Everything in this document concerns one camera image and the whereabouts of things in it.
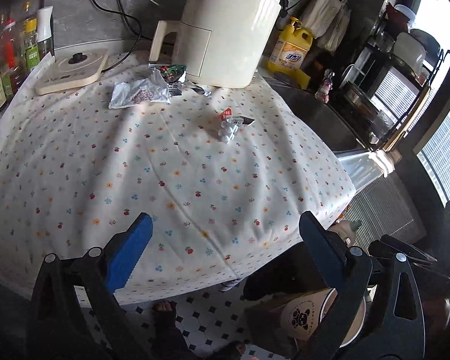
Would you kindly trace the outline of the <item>silver foil snack bag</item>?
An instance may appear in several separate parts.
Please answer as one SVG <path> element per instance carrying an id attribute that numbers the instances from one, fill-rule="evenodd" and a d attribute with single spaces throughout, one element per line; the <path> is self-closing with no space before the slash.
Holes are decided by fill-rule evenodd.
<path id="1" fill-rule="evenodd" d="M 161 73 L 154 69 L 145 79 L 116 84 L 108 108 L 111 110 L 126 109 L 152 102 L 169 104 L 170 99 L 171 94 L 167 82 Z"/>

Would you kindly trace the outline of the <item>cream air fryer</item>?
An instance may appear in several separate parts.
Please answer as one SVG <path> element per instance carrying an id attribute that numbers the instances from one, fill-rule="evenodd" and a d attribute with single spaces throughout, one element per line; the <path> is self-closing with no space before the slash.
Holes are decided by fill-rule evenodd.
<path id="1" fill-rule="evenodd" d="M 187 0 L 180 20 L 160 20 L 149 61 L 159 61 L 166 35 L 176 34 L 173 64 L 204 86 L 248 86 L 280 12 L 280 0 Z"/>

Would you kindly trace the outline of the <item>white pill blister pack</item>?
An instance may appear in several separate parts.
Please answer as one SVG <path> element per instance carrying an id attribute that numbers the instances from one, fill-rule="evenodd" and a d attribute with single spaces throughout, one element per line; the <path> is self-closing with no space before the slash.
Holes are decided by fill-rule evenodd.
<path id="1" fill-rule="evenodd" d="M 236 134 L 239 132 L 242 125 L 230 124 L 225 121 L 221 121 L 220 129 L 218 131 L 218 139 L 222 143 L 229 144 L 234 140 Z"/>

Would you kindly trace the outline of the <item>red cigarette pack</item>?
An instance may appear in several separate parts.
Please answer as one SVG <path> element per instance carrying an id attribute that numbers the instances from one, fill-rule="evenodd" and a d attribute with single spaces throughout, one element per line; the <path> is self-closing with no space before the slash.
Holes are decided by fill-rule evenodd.
<path id="1" fill-rule="evenodd" d="M 255 122 L 255 119 L 249 118 L 247 116 L 243 115 L 233 115 L 231 108 L 226 108 L 221 114 L 220 114 L 221 121 L 228 122 L 230 124 L 234 125 L 244 125 L 249 126 L 252 125 Z"/>

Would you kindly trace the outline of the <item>white top oil sprayer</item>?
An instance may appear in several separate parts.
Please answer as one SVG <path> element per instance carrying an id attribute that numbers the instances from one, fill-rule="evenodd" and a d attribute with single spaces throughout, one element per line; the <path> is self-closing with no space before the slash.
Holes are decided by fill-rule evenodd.
<path id="1" fill-rule="evenodd" d="M 53 6 L 37 10 L 37 47 L 41 59 L 50 53 L 54 55 Z"/>

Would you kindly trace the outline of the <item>green candy wrapper bag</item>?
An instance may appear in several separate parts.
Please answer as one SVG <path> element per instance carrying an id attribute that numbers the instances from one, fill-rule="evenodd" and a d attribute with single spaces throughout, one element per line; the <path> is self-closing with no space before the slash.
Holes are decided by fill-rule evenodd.
<path id="1" fill-rule="evenodd" d="M 149 63 L 148 67 L 158 70 L 167 83 L 170 96 L 180 96 L 186 80 L 187 67 L 183 64 Z"/>

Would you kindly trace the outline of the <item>hanging plastic bags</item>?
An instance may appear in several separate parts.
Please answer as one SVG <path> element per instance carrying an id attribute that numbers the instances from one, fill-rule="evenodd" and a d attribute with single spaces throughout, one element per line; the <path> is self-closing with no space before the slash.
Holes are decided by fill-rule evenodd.
<path id="1" fill-rule="evenodd" d="M 350 23 L 348 0 L 311 0 L 300 17 L 320 49 L 334 54 Z"/>

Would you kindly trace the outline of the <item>cream induction cooker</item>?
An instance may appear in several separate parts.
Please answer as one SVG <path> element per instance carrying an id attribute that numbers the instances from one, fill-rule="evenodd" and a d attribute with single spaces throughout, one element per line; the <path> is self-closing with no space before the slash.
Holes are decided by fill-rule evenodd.
<path id="1" fill-rule="evenodd" d="M 92 84 L 100 77 L 108 56 L 107 49 L 94 49 L 59 58 L 37 80 L 34 91 L 45 95 Z"/>

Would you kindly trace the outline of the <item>black dish rack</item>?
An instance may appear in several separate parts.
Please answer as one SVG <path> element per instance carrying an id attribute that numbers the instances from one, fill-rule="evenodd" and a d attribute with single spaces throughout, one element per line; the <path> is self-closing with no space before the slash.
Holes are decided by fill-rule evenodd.
<path id="1" fill-rule="evenodd" d="M 433 81 L 450 57 L 432 35 L 414 26 L 416 14 L 388 4 L 355 62 L 345 69 L 340 106 L 368 150 L 390 151 L 430 102 Z"/>

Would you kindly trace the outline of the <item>yellow dish soap bottle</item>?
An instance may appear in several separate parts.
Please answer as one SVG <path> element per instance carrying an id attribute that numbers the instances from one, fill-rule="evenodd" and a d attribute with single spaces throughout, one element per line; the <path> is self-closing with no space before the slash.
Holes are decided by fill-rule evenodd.
<path id="1" fill-rule="evenodd" d="M 268 72 L 285 74 L 293 79 L 300 89 L 307 90 L 311 78 L 303 72 L 301 66 L 311 49 L 314 36 L 302 27 L 299 19 L 291 16 L 279 35 L 266 63 Z"/>

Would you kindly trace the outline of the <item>white trash bucket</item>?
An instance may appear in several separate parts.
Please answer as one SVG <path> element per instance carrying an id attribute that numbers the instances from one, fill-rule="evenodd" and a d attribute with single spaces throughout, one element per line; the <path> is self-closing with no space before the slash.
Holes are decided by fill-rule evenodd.
<path id="1" fill-rule="evenodd" d="M 337 297 L 336 289 L 324 289 L 295 297 L 288 301 L 280 315 L 280 327 L 288 336 L 300 341 L 308 341 L 317 326 L 322 322 Z M 366 300 L 362 298 L 353 322 L 340 347 L 354 341 L 364 325 Z"/>

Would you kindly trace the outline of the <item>red cap oil bottle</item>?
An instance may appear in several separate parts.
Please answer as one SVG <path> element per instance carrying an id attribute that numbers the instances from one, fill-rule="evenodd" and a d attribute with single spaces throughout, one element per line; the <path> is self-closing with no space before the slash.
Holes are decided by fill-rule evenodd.
<path id="1" fill-rule="evenodd" d="M 17 23 L 12 18 L 2 17 L 1 75 L 7 94 L 15 95 L 26 79 L 26 64 Z"/>

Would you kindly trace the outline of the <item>yellow cap green bottle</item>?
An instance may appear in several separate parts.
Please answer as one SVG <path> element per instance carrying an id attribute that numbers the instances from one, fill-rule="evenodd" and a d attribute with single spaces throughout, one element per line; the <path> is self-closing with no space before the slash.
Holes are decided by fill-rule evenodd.
<path id="1" fill-rule="evenodd" d="M 31 72 L 40 62 L 37 38 L 37 18 L 27 19 L 25 21 L 25 33 L 22 41 L 28 72 Z"/>

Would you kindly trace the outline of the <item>floral white tablecloth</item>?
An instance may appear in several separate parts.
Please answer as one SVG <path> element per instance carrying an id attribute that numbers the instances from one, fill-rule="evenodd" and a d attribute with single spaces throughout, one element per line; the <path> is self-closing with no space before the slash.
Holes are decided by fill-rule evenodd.
<path id="1" fill-rule="evenodd" d="M 140 213 L 153 237 L 122 304 L 242 279 L 300 241 L 310 211 L 330 226 L 355 188 L 338 158 L 266 81 L 191 89 L 169 104 L 108 108 L 149 74 L 135 53 L 100 80 L 38 96 L 36 70 L 0 119 L 0 283 L 32 294 L 47 254 L 77 258 Z M 220 114 L 255 119 L 229 144 Z"/>

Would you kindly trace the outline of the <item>stainless steel sink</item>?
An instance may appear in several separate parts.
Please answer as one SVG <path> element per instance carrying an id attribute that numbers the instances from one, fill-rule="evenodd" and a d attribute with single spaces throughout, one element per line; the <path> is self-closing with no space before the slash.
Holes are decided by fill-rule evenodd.
<path id="1" fill-rule="evenodd" d="M 345 156 L 366 151 L 345 121 L 330 106 L 315 99 L 312 94 L 274 78 L 266 77 L 265 81 L 283 98 L 292 113 L 308 125 L 334 153 Z"/>

